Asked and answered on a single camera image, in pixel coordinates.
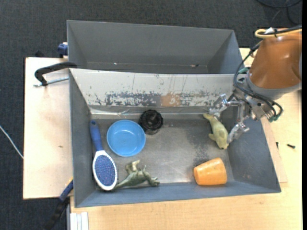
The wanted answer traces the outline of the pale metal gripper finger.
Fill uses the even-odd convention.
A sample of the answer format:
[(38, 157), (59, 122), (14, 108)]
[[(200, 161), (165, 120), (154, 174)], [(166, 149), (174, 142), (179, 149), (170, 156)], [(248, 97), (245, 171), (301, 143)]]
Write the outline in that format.
[(220, 117), (223, 111), (230, 106), (234, 106), (237, 101), (238, 99), (233, 94), (228, 97), (225, 93), (223, 93), (216, 101), (214, 101), (213, 106), (209, 108), (209, 114)]
[(242, 134), (249, 131), (244, 123), (237, 123), (227, 136), (227, 143), (230, 144), (233, 140), (238, 139)]

